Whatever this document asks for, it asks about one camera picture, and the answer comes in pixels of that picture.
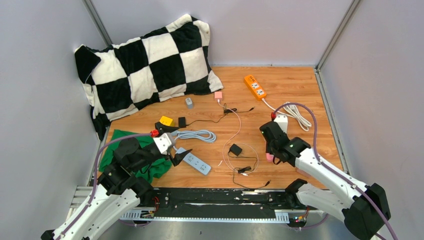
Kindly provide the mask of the pink cube socket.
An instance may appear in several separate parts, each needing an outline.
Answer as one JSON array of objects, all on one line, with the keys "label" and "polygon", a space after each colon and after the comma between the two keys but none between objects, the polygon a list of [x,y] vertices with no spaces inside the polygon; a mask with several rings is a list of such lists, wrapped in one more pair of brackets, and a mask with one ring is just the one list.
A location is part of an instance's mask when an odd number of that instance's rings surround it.
[{"label": "pink cube socket", "polygon": [[301,174],[301,175],[303,175],[303,176],[305,176],[305,177],[308,177],[309,175],[306,173],[306,172],[304,172],[303,170],[301,170],[301,169],[299,169],[299,168],[295,168],[295,171],[297,172],[297,173],[299,173],[299,174]]}]

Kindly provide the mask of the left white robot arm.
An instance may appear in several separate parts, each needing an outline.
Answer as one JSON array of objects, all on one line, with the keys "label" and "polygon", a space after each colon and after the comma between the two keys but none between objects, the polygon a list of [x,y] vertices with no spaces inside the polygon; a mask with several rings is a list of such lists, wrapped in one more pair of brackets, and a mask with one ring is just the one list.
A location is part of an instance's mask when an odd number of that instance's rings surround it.
[{"label": "left white robot arm", "polygon": [[147,133],[153,142],[141,146],[140,133],[116,138],[106,143],[96,154],[99,159],[104,149],[118,143],[113,158],[101,174],[94,175],[91,193],[76,212],[60,227],[46,230],[42,240],[97,240],[109,227],[132,208],[149,206],[153,201],[152,185],[136,173],[151,166],[159,159],[170,161],[173,166],[181,163],[190,150],[171,154],[176,140],[177,127],[155,123],[155,129]]}]

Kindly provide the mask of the black tp-link power adapter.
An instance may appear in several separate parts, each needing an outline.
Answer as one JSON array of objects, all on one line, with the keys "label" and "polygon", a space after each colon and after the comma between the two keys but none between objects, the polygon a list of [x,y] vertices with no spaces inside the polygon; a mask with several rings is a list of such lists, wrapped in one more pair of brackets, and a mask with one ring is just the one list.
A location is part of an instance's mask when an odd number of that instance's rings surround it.
[{"label": "black tp-link power adapter", "polygon": [[[252,156],[244,156],[244,155],[242,155],[244,152],[243,152],[243,149],[242,149],[241,145],[250,148],[253,151],[254,155],[252,155]],[[253,163],[252,166],[233,167],[232,168],[233,169],[232,182],[235,185],[237,185],[237,186],[239,186],[241,188],[244,188],[244,189],[251,189],[251,190],[256,189],[257,190],[257,189],[263,189],[263,188],[267,187],[271,183],[271,181],[268,180],[262,186],[259,186],[259,187],[247,187],[245,185],[242,185],[242,184],[236,182],[236,180],[235,180],[236,174],[247,177],[249,174],[255,172],[258,169],[258,166],[259,166],[259,154],[257,153],[257,151],[253,147],[251,147],[251,146],[249,146],[249,145],[247,145],[245,143],[233,143],[229,147],[229,150],[228,150],[228,153],[227,153],[227,157],[228,157],[228,159],[252,159],[252,160],[254,160],[254,163]]]}]

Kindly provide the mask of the black white checkered pillow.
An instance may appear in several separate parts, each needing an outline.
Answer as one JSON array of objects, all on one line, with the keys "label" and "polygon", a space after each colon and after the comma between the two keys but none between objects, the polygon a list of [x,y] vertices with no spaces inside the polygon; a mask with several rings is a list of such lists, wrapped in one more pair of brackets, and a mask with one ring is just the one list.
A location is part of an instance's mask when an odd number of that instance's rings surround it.
[{"label": "black white checkered pillow", "polygon": [[112,121],[148,105],[223,89],[208,62],[208,23],[184,14],[146,35],[98,50],[74,50],[78,78],[98,139]]}]

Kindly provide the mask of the grey blue small charger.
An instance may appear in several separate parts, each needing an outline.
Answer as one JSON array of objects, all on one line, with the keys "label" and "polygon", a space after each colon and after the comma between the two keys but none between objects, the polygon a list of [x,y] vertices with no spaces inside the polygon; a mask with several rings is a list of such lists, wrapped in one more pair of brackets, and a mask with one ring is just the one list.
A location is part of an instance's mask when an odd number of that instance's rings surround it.
[{"label": "grey blue small charger", "polygon": [[188,109],[193,109],[194,103],[193,103],[193,101],[190,97],[187,97],[185,99],[185,103],[186,103],[186,106],[187,106]]}]

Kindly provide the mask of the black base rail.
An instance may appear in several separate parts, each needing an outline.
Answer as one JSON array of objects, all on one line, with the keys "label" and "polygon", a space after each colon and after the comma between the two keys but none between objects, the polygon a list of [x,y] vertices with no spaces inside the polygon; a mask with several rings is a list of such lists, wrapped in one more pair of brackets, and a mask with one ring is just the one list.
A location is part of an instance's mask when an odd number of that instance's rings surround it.
[{"label": "black base rail", "polygon": [[176,188],[153,190],[149,203],[128,210],[121,221],[295,224],[315,213],[294,200],[283,189]]}]

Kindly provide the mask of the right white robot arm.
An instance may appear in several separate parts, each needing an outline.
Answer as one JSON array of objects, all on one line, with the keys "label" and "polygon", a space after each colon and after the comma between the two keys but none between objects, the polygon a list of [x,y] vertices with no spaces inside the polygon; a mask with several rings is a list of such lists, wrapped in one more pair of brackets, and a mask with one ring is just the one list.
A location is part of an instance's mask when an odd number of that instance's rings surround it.
[{"label": "right white robot arm", "polygon": [[286,204],[292,209],[301,205],[323,211],[344,223],[359,240],[370,240],[391,218],[386,191],[377,183],[366,184],[344,173],[316,153],[299,137],[289,138],[275,121],[259,130],[266,150],[277,163],[289,163],[326,186],[321,190],[306,180],[297,179],[287,188]]}]

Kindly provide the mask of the orange power strip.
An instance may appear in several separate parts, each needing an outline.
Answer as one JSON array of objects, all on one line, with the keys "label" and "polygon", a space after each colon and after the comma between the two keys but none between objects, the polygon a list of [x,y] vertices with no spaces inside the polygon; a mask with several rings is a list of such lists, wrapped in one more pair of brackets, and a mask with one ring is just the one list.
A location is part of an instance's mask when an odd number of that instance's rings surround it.
[{"label": "orange power strip", "polygon": [[248,87],[248,89],[251,91],[253,96],[257,101],[261,101],[267,96],[267,93],[265,90],[261,87],[261,85],[258,83],[256,78],[253,75],[247,75],[244,77],[244,83]]}]

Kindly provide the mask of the pink usb charger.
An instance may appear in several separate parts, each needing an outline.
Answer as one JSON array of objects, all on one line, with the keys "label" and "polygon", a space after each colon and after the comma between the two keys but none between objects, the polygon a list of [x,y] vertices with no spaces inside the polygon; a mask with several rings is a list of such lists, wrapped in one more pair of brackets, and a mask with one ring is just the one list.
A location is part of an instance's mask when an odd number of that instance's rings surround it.
[{"label": "pink usb charger", "polygon": [[221,91],[215,91],[215,92],[214,92],[214,99],[215,99],[217,102],[222,101],[222,100],[223,100],[223,93],[222,93]]}]

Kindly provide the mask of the green cloth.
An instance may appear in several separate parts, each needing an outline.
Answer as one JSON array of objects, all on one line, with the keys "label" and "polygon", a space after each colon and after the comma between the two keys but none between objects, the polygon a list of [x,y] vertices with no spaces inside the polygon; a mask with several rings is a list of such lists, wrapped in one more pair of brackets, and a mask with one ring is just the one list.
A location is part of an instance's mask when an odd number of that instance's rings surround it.
[{"label": "green cloth", "polygon": [[[125,136],[129,136],[129,135],[134,135],[135,132],[130,132],[130,131],[124,131],[124,130],[119,130],[116,129],[113,132],[112,135],[112,140],[121,138],[121,137],[125,137]],[[138,140],[140,146],[142,148],[146,147],[147,145],[154,143],[154,140],[152,137],[150,136],[139,136],[136,137],[136,139]],[[113,152],[115,149],[117,149],[119,146],[119,142],[115,142],[110,144],[104,151],[104,154],[101,158],[101,161],[99,163],[98,166],[98,171],[99,172],[103,172],[105,167],[107,165],[109,165],[112,162],[113,159]],[[158,160],[156,160],[154,163],[152,163],[151,166],[145,166],[142,168],[142,170],[139,170],[135,173],[136,177],[138,178],[143,178],[145,180],[147,180],[150,184],[152,183],[154,178],[161,178],[166,172],[168,172],[168,170],[172,167],[172,163],[170,161],[165,160],[164,158],[160,158]]]}]

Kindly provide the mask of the yellow cube socket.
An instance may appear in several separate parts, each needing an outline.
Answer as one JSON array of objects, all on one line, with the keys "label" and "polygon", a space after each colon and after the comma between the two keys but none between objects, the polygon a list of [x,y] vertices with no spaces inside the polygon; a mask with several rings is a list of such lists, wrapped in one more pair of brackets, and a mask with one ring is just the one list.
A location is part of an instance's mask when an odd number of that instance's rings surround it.
[{"label": "yellow cube socket", "polygon": [[169,126],[169,127],[174,127],[175,126],[175,121],[167,116],[162,116],[159,120],[159,122],[165,126]]}]

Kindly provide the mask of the pink power strip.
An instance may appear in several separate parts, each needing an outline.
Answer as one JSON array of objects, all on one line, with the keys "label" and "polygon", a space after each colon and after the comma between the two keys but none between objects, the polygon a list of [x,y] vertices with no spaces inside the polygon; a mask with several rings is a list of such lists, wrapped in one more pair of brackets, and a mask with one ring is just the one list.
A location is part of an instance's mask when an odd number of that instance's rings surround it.
[{"label": "pink power strip", "polygon": [[273,162],[273,159],[274,159],[274,155],[267,152],[266,153],[266,160],[271,163],[271,162]]}]

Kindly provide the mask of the light blue power strip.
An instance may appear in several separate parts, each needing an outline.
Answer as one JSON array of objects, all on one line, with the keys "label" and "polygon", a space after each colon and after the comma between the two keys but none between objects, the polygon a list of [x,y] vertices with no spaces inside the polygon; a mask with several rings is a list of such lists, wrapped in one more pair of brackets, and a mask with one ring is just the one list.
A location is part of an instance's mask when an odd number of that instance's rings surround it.
[{"label": "light blue power strip", "polygon": [[200,158],[198,158],[197,156],[195,156],[191,152],[188,153],[182,159],[182,161],[187,163],[188,165],[190,165],[191,167],[193,167],[194,169],[196,169],[197,171],[199,171],[200,173],[202,173],[205,176],[208,175],[209,172],[212,169],[210,165],[208,165],[206,162],[204,162],[203,160],[201,160]]}]

